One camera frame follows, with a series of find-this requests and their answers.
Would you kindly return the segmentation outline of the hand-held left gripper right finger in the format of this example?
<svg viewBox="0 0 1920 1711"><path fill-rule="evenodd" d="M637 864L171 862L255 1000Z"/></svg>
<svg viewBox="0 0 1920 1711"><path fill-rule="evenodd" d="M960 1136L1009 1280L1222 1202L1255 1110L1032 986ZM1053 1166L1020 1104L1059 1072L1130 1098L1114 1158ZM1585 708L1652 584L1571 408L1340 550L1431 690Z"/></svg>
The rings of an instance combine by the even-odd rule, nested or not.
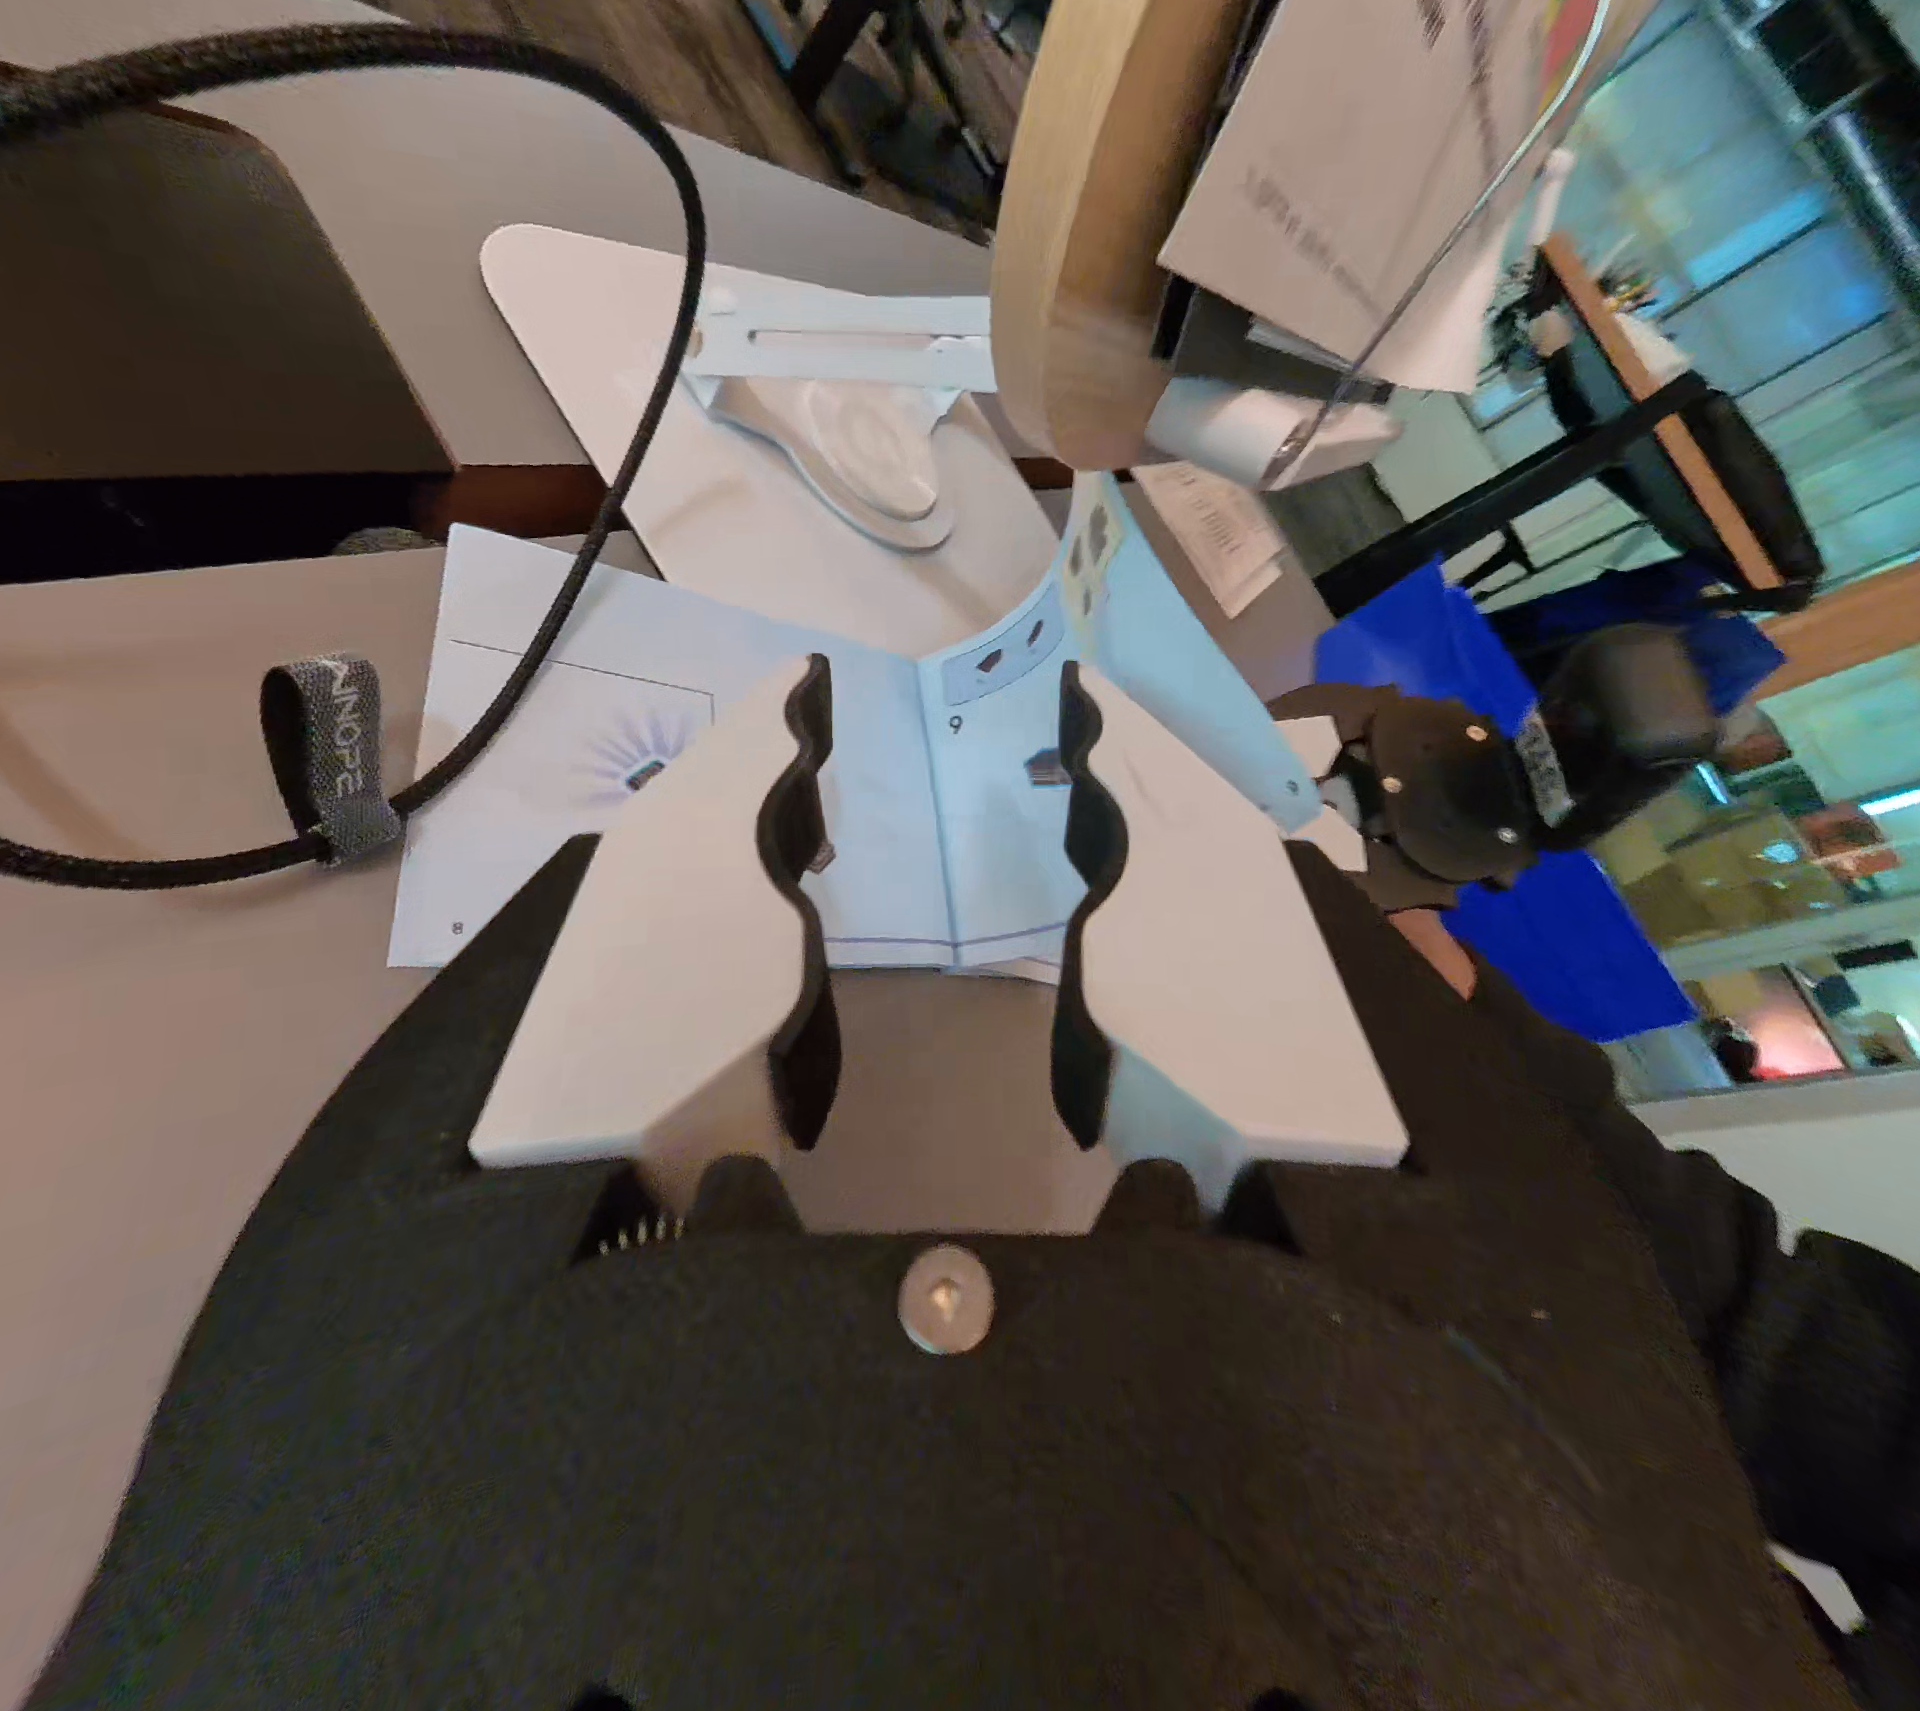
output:
<svg viewBox="0 0 1920 1711"><path fill-rule="evenodd" d="M1409 1132L1282 830L1078 662L1058 752L1080 896L1049 1094L1074 1146L1177 1166L1204 1212L1255 1164L1397 1168Z"/></svg>

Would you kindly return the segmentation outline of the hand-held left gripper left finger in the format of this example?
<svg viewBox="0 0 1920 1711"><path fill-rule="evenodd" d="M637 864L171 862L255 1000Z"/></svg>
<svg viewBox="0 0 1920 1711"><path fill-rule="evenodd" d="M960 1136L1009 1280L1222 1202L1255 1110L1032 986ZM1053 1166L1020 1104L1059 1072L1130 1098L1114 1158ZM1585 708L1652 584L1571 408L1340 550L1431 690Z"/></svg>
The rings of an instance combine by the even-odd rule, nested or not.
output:
<svg viewBox="0 0 1920 1711"><path fill-rule="evenodd" d="M842 1030L805 880L832 842L822 654L773 668L597 838L467 1140L488 1170L622 1160L688 1210L708 1168L817 1148Z"/></svg>

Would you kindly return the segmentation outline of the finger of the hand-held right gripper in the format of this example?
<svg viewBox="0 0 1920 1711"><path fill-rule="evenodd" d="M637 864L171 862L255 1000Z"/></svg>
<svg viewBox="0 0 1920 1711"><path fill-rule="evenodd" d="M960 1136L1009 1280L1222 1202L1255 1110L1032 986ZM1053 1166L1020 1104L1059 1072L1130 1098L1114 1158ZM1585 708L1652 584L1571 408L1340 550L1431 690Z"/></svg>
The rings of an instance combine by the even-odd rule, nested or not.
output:
<svg viewBox="0 0 1920 1711"><path fill-rule="evenodd" d="M1273 730L1307 776L1298 822L1282 836L1318 850L1340 872L1367 872L1372 842L1365 808L1354 786L1348 742L1341 738L1328 696L1320 686L1298 686L1265 704Z"/></svg>

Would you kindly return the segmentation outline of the lego instruction booklet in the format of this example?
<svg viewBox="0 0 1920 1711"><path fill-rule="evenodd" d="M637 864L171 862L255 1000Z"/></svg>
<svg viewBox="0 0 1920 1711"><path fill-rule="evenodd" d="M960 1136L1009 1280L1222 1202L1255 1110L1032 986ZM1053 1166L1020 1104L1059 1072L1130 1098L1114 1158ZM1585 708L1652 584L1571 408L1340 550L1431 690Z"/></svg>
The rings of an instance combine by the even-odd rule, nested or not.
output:
<svg viewBox="0 0 1920 1711"><path fill-rule="evenodd" d="M1058 748L1068 664L1095 668L1282 832L1315 778L1165 574L1110 476L1009 614L924 660L593 568L527 694L403 836L394 968L439 968L569 838L611 818L779 664L828 662L828 850L805 894L842 968L1058 964L1080 880Z"/></svg>

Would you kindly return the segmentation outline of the blue cloth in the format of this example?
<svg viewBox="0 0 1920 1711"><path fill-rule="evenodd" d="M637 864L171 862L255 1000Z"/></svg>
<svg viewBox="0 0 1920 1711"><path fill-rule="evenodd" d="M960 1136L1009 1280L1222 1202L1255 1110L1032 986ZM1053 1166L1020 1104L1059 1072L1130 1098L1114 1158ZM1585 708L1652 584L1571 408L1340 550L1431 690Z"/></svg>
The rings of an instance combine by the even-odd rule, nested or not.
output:
<svg viewBox="0 0 1920 1711"><path fill-rule="evenodd" d="M1626 622L1678 632L1715 720L1733 716L1784 664L1764 632L1724 602L1706 566L1670 558L1490 616L1438 564L1425 564L1334 620L1314 644L1312 668L1330 682L1459 700L1521 738L1571 648ZM1658 948L1587 856L1546 856L1504 892L1470 888L1445 924L1540 1014L1593 1044L1694 1022Z"/></svg>

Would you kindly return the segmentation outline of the small white paper slip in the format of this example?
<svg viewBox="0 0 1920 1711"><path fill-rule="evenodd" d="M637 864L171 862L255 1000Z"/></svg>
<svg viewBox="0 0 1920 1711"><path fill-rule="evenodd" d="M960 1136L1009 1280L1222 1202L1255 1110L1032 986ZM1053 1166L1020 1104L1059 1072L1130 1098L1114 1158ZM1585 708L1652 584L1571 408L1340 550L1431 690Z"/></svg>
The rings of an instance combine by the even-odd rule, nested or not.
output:
<svg viewBox="0 0 1920 1711"><path fill-rule="evenodd" d="M1187 462L1134 470L1134 484L1227 620L1283 578L1283 536L1252 490Z"/></svg>

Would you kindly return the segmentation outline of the black bag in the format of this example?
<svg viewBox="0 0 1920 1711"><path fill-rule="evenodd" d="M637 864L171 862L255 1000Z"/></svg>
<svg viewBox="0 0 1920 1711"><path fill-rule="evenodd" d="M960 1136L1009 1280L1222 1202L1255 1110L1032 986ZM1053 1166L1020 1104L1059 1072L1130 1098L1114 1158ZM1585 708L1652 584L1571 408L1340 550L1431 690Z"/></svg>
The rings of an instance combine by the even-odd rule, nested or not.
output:
<svg viewBox="0 0 1920 1711"><path fill-rule="evenodd" d="M1626 446L1590 476L1674 554L1719 582L1736 608L1766 614L1804 610L1819 588L1826 564L1771 448L1738 404L1709 386L1700 388L1700 396L1685 404L1678 422L1778 584L1759 586L1752 570L1739 564L1653 432Z"/></svg>

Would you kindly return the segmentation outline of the wooden desk with black legs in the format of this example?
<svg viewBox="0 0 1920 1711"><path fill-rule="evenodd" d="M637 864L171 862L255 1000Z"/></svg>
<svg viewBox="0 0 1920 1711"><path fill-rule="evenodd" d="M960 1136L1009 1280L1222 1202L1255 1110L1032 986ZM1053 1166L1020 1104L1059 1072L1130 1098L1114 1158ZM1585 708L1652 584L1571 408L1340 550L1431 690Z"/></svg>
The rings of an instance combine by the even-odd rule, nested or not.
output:
<svg viewBox="0 0 1920 1711"><path fill-rule="evenodd" d="M1656 380L1627 332L1626 314L1607 302L1564 234L1549 236L1537 248L1521 312L1528 324L1549 320L1567 328L1566 348L1541 358L1546 372L1566 372L1564 380L1547 382L1547 400L1578 400L1578 380L1598 380L1598 402L1615 404L1615 412L1603 418L1595 410L1580 408L1580 426L1566 430L1558 442L1322 572L1314 586L1332 618L1348 618L1404 578L1441 566L1487 540L1517 544L1521 518L1576 488L1595 484L1590 472L1612 462L1648 432L1658 436L1670 462L1685 476L1694 498L1706 506L1739 564L1749 568L1759 586L1778 584L1678 422L1685 404L1700 398L1702 386L1713 386L1690 368L1670 380ZM1715 586L1709 598L1725 610L1789 616L1739 610L1719 582L1709 584Z"/></svg>

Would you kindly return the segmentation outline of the person's black clothing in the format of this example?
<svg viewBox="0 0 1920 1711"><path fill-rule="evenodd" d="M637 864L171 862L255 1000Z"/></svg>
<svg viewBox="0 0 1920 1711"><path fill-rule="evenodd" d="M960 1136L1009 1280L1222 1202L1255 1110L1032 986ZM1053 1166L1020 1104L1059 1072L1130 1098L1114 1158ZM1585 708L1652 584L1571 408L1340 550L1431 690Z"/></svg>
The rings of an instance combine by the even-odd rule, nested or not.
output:
<svg viewBox="0 0 1920 1711"><path fill-rule="evenodd" d="M1585 1122L1708 1370L1759 1521L1832 1571L1855 1629L1826 1629L1862 1707L1917 1705L1917 1278L1773 1204L1617 1100Z"/></svg>

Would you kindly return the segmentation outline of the round wooden board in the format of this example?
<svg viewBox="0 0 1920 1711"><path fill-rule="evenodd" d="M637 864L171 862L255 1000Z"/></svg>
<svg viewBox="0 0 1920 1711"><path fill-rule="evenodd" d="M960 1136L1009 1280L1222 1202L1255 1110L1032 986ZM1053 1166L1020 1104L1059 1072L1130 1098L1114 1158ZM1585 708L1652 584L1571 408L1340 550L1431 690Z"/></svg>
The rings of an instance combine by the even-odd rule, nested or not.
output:
<svg viewBox="0 0 1920 1711"><path fill-rule="evenodd" d="M1074 472L1123 472L1170 382L1159 248L1253 0L1051 0L989 252L998 404Z"/></svg>

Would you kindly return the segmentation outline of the printed paper sheet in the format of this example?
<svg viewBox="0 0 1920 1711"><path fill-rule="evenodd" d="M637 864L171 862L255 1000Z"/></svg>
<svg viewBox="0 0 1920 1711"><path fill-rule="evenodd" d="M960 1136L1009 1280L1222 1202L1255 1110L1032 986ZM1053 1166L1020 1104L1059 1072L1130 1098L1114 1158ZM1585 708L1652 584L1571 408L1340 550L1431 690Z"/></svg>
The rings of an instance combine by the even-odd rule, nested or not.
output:
<svg viewBox="0 0 1920 1711"><path fill-rule="evenodd" d="M1660 0L1609 0L1569 126ZM1600 0L1276 0L1159 266L1354 362L1549 110Z"/></svg>

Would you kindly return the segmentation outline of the dark rounded panel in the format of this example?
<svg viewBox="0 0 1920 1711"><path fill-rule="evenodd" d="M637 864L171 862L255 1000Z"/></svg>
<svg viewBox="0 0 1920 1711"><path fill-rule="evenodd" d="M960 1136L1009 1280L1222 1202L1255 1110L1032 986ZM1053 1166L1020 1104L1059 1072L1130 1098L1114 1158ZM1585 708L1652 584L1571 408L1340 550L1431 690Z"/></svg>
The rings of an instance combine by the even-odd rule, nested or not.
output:
<svg viewBox="0 0 1920 1711"><path fill-rule="evenodd" d="M281 164L200 114L1 156L1 480L443 476Z"/></svg>

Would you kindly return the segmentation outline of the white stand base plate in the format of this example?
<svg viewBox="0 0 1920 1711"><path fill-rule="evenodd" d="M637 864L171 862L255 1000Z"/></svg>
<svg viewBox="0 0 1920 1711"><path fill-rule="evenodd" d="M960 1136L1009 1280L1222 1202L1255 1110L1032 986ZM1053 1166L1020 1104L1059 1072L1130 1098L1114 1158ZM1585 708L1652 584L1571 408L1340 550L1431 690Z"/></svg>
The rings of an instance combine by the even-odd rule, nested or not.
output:
<svg viewBox="0 0 1920 1711"><path fill-rule="evenodd" d="M601 480L659 376L677 252L534 226L493 232L481 280ZM832 510L767 440L713 420L691 380L636 472L625 518L661 578L764 620L906 658L981 634L1051 568L1058 534L992 422L957 398L930 430L942 546L899 552Z"/></svg>

